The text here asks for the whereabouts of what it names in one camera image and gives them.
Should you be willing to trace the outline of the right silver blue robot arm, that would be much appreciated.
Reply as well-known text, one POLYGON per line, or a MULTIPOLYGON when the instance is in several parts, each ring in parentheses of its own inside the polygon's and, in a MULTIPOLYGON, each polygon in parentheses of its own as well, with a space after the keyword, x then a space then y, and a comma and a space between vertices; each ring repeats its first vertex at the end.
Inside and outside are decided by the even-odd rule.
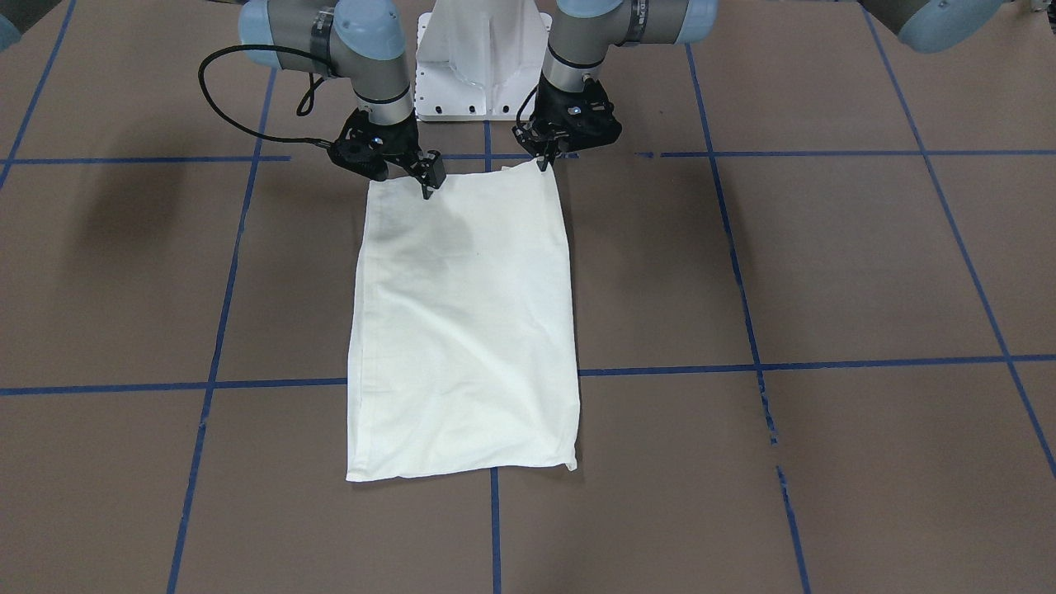
POLYGON ((406 37, 391 1, 242 1, 237 45, 219 49, 197 68, 201 95, 214 110, 206 70, 219 58, 245 53, 257 64, 309 75, 298 105, 306 116, 314 94, 332 79, 353 87, 356 109, 335 140, 302 138, 327 151, 333 164, 373 182, 383 182, 396 166, 420 184, 423 199, 446 179, 441 154, 420 147, 406 37))

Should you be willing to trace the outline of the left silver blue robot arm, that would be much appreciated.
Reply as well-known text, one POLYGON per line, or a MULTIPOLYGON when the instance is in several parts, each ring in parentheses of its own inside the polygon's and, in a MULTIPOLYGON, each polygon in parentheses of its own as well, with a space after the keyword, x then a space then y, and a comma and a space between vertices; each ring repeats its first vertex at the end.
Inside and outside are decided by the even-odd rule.
MULTIPOLYGON (((864 1, 898 41, 920 54, 950 49, 998 12, 997 1, 864 1)), ((716 1, 559 1, 540 78, 512 133, 547 172, 558 157, 612 145, 622 133, 600 80, 611 47, 684 45, 708 36, 716 1)))

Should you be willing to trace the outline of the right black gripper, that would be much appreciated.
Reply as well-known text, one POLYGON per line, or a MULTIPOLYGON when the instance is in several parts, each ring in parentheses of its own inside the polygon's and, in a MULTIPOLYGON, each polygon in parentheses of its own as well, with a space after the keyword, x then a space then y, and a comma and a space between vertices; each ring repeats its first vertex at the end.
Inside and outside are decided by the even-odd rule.
POLYGON ((429 200, 446 180, 446 166, 439 151, 420 149, 414 113, 392 125, 370 120, 366 111, 354 111, 338 138, 329 143, 327 155, 333 164, 372 181, 388 180, 388 165, 393 164, 414 177, 429 200))

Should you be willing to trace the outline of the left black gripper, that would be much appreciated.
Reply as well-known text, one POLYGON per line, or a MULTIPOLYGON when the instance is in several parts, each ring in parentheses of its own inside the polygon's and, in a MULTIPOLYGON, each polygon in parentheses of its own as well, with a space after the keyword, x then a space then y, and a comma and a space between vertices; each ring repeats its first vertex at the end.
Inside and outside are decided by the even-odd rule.
POLYGON ((599 80, 586 80, 583 91, 566 92, 541 78, 532 91, 533 113, 513 125, 514 140, 538 157, 540 172, 547 172, 557 157, 617 142, 623 125, 599 80))

